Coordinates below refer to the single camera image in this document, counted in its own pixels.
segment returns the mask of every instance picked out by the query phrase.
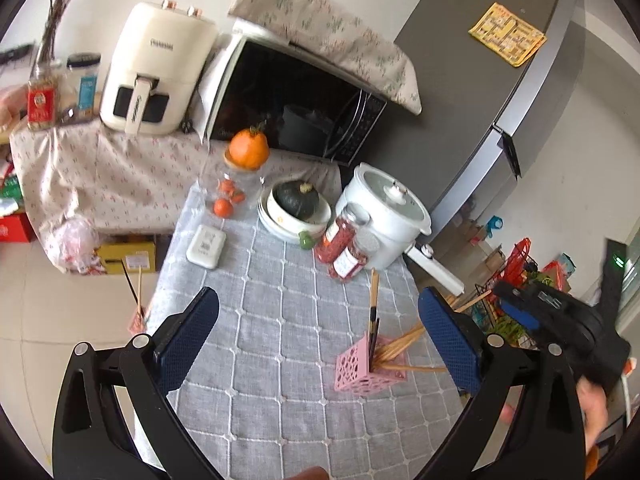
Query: microwave oven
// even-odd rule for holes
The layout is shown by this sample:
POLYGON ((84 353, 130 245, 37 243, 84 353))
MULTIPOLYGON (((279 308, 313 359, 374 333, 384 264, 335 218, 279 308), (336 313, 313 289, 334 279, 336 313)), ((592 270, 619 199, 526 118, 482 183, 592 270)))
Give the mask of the microwave oven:
POLYGON ((230 140, 257 126, 272 149, 348 166, 385 105, 382 95, 318 56, 277 36, 242 32, 203 72, 191 119, 203 140, 230 140))

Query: microwave cover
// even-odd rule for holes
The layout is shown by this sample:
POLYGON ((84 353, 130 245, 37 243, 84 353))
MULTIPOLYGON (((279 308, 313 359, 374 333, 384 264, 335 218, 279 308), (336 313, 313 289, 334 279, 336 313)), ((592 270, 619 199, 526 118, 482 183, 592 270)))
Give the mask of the microwave cover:
POLYGON ((228 14, 306 48, 415 115, 421 112, 411 60, 333 0, 235 0, 228 14))

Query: dark green pumpkin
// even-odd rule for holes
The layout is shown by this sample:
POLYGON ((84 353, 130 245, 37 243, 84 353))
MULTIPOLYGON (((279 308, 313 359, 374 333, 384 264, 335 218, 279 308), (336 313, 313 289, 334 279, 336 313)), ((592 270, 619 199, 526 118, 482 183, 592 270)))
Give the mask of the dark green pumpkin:
POLYGON ((273 197, 284 211, 303 222, 313 216, 320 203, 316 189, 304 180, 276 184, 273 197))

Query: blue label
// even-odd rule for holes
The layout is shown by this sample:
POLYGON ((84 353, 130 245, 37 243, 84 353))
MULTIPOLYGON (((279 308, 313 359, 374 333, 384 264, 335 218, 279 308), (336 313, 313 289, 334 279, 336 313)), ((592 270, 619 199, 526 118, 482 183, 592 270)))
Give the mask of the blue label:
POLYGON ((78 110, 87 110, 94 107, 95 86, 98 76, 87 75, 80 79, 80 91, 78 92, 78 110))

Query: pink basket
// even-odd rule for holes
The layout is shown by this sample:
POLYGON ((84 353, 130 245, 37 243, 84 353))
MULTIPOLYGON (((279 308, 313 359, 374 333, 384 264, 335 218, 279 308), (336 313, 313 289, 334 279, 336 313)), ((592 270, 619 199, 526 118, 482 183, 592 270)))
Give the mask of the pink basket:
MULTIPOLYGON (((391 338, 379 335, 376 346, 385 345, 391 341, 391 338)), ((398 365, 405 364, 405 353, 401 353, 391 362, 398 365)), ((346 352, 338 355, 335 363, 334 390, 336 392, 351 392, 367 396, 405 380, 405 371, 379 368, 375 372, 369 372, 369 336, 366 334, 346 352)))

